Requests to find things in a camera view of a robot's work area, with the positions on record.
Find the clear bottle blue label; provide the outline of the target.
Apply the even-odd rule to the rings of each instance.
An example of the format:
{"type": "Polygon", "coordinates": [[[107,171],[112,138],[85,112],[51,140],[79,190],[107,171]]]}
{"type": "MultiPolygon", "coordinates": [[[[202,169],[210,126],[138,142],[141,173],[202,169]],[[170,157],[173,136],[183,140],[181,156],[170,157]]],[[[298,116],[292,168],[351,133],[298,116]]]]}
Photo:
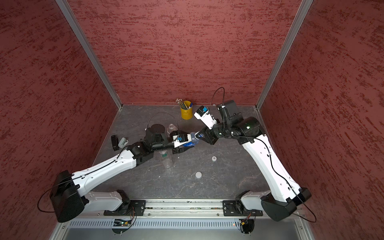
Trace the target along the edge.
{"type": "Polygon", "coordinates": [[[199,143],[199,139],[196,137],[196,133],[195,132],[192,132],[191,133],[191,141],[186,143],[186,144],[183,144],[184,147],[194,147],[195,145],[197,145],[199,143]]]}

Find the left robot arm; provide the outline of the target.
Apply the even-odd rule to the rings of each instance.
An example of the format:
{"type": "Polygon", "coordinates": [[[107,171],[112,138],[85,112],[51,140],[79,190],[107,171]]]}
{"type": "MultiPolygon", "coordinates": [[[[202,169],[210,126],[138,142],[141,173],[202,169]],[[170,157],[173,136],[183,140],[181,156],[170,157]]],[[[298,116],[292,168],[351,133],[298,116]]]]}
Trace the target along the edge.
{"type": "Polygon", "coordinates": [[[181,152],[185,144],[193,141],[194,136],[195,133],[177,130],[168,137],[163,125],[154,124],[146,129],[144,139],[126,145],[116,156],[72,174],[69,171],[59,173],[50,192],[58,222],[68,222],[83,212],[103,211],[108,216],[132,215],[135,208],[124,191],[94,193],[92,190],[114,176],[152,159],[156,151],[181,152]]]}

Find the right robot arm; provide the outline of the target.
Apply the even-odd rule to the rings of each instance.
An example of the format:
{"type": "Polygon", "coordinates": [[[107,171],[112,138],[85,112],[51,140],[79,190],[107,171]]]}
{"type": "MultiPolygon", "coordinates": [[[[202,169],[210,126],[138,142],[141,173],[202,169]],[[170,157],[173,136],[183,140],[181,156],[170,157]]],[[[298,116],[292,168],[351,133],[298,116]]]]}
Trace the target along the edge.
{"type": "Polygon", "coordinates": [[[294,214],[312,194],[290,176],[272,149],[260,122],[254,117],[245,119],[234,101],[219,104],[217,109],[221,115],[219,119],[215,119],[205,106],[200,106],[195,112],[194,116],[205,124],[195,134],[196,138],[210,145],[220,138],[236,140],[252,157],[270,188],[265,192],[248,191],[238,195],[239,211],[263,211],[276,222],[294,214]]]}

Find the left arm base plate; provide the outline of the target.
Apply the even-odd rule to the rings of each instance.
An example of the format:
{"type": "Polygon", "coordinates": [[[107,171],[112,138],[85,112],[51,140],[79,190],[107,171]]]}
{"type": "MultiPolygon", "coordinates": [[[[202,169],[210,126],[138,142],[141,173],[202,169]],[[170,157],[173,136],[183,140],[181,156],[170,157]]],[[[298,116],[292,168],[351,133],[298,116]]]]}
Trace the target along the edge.
{"type": "Polygon", "coordinates": [[[104,211],[104,216],[143,216],[146,209],[145,200],[130,200],[130,202],[123,202],[115,211],[104,211]]]}

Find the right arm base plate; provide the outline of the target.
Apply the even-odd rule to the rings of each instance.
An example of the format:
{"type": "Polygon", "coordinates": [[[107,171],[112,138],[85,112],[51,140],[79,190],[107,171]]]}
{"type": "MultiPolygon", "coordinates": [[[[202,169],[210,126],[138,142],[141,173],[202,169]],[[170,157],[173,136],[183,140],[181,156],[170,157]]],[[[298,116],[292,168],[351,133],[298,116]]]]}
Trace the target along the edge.
{"type": "Polygon", "coordinates": [[[247,210],[240,201],[224,200],[223,212],[225,217],[262,217],[263,212],[259,210],[247,210]]]}

